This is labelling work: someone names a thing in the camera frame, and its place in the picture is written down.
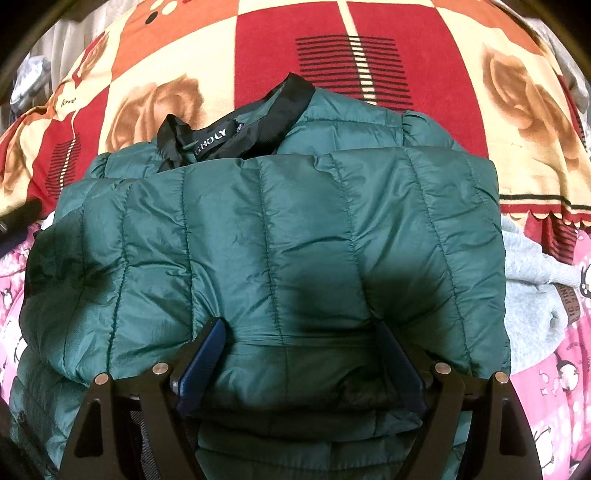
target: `black stripe pattern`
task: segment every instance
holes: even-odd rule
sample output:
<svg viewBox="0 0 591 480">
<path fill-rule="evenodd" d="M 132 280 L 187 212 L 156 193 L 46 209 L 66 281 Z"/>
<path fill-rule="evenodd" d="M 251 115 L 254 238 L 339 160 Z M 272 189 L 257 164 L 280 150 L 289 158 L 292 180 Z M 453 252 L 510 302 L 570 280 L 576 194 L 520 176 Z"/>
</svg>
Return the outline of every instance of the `black stripe pattern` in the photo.
<svg viewBox="0 0 591 480">
<path fill-rule="evenodd" d="M 301 76 L 315 86 L 396 111 L 413 108 L 393 39 L 319 35 L 295 41 Z"/>
<path fill-rule="evenodd" d="M 49 172 L 45 179 L 45 188 L 51 198 L 57 200 L 66 185 L 74 181 L 76 160 L 80 156 L 82 145 L 78 135 L 69 142 L 56 145 L 51 155 Z"/>
</svg>

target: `black dot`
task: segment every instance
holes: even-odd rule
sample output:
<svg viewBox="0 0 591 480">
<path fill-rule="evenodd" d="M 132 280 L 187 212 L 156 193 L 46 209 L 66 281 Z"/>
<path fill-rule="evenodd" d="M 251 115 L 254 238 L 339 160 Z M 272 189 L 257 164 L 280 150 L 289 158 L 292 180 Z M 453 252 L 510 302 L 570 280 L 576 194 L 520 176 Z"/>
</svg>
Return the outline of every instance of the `black dot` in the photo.
<svg viewBox="0 0 591 480">
<path fill-rule="evenodd" d="M 158 12 L 152 12 L 150 13 L 150 16 L 148 18 L 146 18 L 146 25 L 150 25 L 158 16 Z"/>
</svg>

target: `brown rose print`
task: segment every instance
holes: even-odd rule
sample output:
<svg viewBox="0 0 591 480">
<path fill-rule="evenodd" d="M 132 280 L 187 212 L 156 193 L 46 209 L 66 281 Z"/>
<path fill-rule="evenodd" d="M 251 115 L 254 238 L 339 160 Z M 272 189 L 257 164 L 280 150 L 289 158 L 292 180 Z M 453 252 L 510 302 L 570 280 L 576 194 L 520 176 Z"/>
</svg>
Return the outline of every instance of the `brown rose print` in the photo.
<svg viewBox="0 0 591 480">
<path fill-rule="evenodd" d="M 116 152 L 134 143 L 152 140 L 169 113 L 192 128 L 199 128 L 202 104 L 198 81 L 186 74 L 160 86 L 149 83 L 135 87 L 121 100 L 106 149 Z"/>
<path fill-rule="evenodd" d="M 487 48 L 483 80 L 489 97 L 526 140 L 549 147 L 560 142 L 569 170 L 579 166 L 580 140 L 569 119 L 521 59 Z"/>
<path fill-rule="evenodd" d="M 88 74 L 96 66 L 97 62 L 103 56 L 103 53 L 105 53 L 108 42 L 109 42 L 109 33 L 105 32 L 103 34 L 103 36 L 101 36 L 99 41 L 96 43 L 95 47 L 89 52 L 89 54 L 86 56 L 86 58 L 83 59 L 82 62 L 80 63 L 80 66 L 78 67 L 78 72 L 77 72 L 78 83 L 80 83 L 82 80 L 84 80 L 86 77 L 88 77 Z"/>
</svg>

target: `gray sweatshirt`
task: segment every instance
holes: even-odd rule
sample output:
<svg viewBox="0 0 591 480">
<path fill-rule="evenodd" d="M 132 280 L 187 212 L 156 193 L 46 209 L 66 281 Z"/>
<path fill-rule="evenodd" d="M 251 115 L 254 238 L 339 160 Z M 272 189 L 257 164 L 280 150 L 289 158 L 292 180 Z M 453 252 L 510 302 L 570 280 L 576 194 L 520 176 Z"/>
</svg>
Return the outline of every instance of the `gray sweatshirt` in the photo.
<svg viewBox="0 0 591 480">
<path fill-rule="evenodd" d="M 505 243 L 505 330 L 511 341 L 511 374 L 549 357 L 564 339 L 569 317 L 555 284 L 579 288 L 580 272 L 543 254 L 508 217 Z"/>
</svg>

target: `green puffer jacket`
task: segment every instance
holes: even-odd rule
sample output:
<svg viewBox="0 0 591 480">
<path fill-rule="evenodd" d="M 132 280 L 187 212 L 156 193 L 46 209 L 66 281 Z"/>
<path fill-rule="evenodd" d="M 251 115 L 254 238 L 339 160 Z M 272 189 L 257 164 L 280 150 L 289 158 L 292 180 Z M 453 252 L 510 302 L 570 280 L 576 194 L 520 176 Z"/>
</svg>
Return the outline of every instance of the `green puffer jacket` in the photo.
<svg viewBox="0 0 591 480">
<path fill-rule="evenodd" d="M 321 89 L 272 155 L 195 163 L 195 147 L 160 173 L 156 141 L 104 154 L 64 190 L 28 260 L 16 440 L 59 465 L 95 375 L 139 374 L 222 316 L 197 451 L 210 480 L 391 480 L 420 422 L 372 317 L 462 372 L 509 371 L 493 164 L 425 115 Z"/>
</svg>

